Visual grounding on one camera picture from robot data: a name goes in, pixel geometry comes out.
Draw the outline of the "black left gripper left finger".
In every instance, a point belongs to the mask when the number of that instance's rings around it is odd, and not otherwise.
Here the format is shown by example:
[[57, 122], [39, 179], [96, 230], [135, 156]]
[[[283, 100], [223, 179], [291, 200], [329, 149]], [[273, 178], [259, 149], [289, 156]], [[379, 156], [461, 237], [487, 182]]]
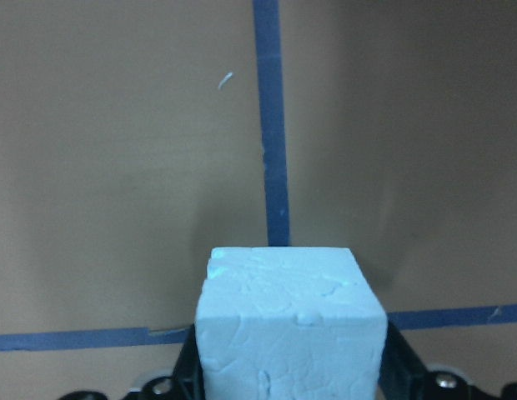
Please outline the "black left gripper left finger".
[[204, 400], [203, 369], [198, 355], [195, 327], [184, 341], [172, 374], [172, 399]]

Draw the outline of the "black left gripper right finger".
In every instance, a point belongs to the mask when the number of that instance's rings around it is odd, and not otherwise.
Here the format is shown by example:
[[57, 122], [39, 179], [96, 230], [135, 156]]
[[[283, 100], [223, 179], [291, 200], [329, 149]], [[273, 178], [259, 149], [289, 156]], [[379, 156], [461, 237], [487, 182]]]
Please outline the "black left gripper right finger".
[[379, 370], [379, 387], [388, 400], [424, 398], [428, 368], [398, 328], [388, 321], [387, 336]]

